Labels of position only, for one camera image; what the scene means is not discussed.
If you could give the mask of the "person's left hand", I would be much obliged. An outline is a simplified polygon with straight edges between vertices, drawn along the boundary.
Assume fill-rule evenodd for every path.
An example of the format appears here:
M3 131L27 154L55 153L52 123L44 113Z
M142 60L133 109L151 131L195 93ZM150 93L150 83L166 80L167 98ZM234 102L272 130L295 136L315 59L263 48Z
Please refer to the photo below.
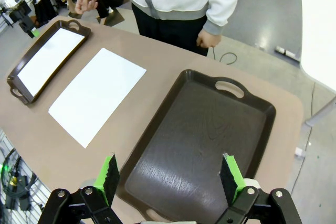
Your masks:
M212 35L202 29L197 37L196 44L202 48L216 47L222 39L221 35Z

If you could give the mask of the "person's right hand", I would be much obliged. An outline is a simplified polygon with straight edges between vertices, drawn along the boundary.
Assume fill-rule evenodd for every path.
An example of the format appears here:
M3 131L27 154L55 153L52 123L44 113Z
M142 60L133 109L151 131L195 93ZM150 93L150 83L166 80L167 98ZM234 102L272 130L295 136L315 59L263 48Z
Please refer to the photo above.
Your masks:
M82 15L84 12L96 9L98 6L97 0L77 0L75 11L77 14Z

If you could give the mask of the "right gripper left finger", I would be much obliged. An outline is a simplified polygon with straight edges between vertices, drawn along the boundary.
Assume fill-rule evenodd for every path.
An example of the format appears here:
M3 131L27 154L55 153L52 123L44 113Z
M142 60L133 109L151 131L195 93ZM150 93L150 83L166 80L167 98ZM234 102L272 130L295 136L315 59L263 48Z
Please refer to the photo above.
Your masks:
M93 185L70 193L63 188L51 192L38 220L39 223L121 223L112 210L120 174L115 155L105 158Z

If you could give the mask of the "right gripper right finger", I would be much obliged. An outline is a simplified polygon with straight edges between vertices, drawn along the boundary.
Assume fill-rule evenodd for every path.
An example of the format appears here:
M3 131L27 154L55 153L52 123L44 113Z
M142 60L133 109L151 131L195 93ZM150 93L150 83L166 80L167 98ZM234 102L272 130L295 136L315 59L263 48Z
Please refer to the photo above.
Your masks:
M247 185L234 156L223 154L219 172L228 208L218 223L302 223L291 194L284 188L264 192L256 180Z

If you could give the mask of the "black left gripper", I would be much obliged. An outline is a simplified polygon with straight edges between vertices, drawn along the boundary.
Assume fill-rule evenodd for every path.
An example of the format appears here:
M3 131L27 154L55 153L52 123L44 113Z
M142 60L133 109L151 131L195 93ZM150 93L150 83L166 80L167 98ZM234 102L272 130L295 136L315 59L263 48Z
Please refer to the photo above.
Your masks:
M31 12L30 7L26 3L26 1L22 1L17 5L10 13L10 18L13 22L18 22L19 26L24 32L31 32L33 38L39 36L38 30L32 30L35 28L35 25L31 18L29 17L29 13Z

